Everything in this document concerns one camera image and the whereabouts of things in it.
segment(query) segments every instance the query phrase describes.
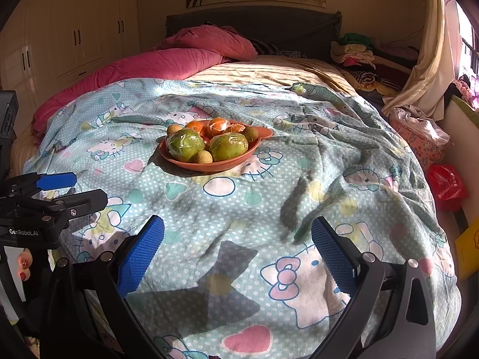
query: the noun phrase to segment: red plastic bag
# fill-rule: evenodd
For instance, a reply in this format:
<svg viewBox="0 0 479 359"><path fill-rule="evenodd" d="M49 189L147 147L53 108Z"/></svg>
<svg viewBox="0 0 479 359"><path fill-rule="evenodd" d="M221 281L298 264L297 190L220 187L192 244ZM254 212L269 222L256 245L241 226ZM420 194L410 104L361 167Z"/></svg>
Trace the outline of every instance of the red plastic bag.
<svg viewBox="0 0 479 359"><path fill-rule="evenodd" d="M452 165L431 165L426 180L439 211L458 211L461 201L469 196L463 180Z"/></svg>

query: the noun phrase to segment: bed headboard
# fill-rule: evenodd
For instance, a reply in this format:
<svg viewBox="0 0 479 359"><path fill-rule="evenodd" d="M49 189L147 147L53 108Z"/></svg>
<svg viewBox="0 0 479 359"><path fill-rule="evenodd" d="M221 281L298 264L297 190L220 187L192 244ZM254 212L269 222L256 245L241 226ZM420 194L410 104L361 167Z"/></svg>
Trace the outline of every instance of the bed headboard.
<svg viewBox="0 0 479 359"><path fill-rule="evenodd" d="M241 5L195 10L166 17L166 35L205 21L232 26L248 39L272 43L282 51L302 51L308 58L330 60L330 42L339 38L341 12L324 13L311 9L276 5Z"/></svg>

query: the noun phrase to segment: beige bedsheet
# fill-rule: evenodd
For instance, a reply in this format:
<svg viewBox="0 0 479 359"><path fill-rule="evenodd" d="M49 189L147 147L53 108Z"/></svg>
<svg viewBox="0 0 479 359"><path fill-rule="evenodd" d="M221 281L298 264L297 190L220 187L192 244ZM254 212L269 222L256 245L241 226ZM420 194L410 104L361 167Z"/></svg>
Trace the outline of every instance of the beige bedsheet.
<svg viewBox="0 0 479 359"><path fill-rule="evenodd" d="M37 153L38 145L32 134L32 126L29 125L17 136L10 151L10 176L16 177L22 173L23 165Z"/></svg>
<svg viewBox="0 0 479 359"><path fill-rule="evenodd" d="M295 82L329 86L335 92L357 95L338 69L318 59L258 55L251 62L219 64L193 75L188 80L220 83L260 82L291 86Z"/></svg>

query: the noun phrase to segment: screw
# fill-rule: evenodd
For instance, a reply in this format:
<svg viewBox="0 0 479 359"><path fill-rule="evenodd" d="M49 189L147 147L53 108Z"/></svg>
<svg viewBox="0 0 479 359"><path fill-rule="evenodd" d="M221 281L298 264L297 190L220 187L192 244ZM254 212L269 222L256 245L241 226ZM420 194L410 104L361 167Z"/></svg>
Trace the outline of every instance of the screw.
<svg viewBox="0 0 479 359"><path fill-rule="evenodd" d="M100 259L102 262L109 262L110 260L113 259L113 252L111 251L105 251L100 255Z"/></svg>
<svg viewBox="0 0 479 359"><path fill-rule="evenodd" d="M408 260L408 264L411 266L411 267L414 267L414 268L417 268L417 266L419 266L419 263L416 259L409 259Z"/></svg>
<svg viewBox="0 0 479 359"><path fill-rule="evenodd" d="M372 252L365 252L363 254L363 259L366 261L366 262L374 262L376 260L376 257L374 256L374 254Z"/></svg>
<svg viewBox="0 0 479 359"><path fill-rule="evenodd" d="M68 259L67 258L60 258L57 261L57 266L58 267L65 267L68 264Z"/></svg>

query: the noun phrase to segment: striped pillow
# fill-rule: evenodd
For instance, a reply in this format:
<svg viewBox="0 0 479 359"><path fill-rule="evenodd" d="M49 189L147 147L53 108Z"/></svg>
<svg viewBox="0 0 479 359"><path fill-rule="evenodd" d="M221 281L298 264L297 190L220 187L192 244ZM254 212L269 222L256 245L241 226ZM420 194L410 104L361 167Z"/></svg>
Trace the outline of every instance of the striped pillow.
<svg viewBox="0 0 479 359"><path fill-rule="evenodd" d="M279 52L279 48L277 48L274 44L262 42L261 40L257 39L248 39L255 50L258 52L258 55L273 55Z"/></svg>

